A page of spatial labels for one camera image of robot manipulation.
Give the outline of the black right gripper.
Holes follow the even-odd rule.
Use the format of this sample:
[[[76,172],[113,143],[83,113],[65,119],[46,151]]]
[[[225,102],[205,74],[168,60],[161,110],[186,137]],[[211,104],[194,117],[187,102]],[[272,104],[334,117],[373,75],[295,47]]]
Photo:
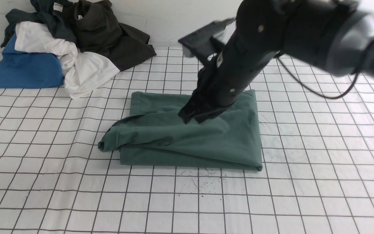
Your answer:
[[[278,46],[262,36],[248,38],[236,30],[178,113],[184,124],[202,124],[229,109],[239,95],[278,53]]]

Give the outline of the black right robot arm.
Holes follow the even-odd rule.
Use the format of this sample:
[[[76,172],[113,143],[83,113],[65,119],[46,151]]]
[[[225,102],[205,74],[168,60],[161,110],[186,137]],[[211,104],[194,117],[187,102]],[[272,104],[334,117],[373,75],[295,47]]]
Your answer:
[[[285,54],[333,76],[374,77],[374,17],[356,0],[244,0],[235,18],[179,39],[203,64],[179,116],[202,123],[226,111],[272,60]]]

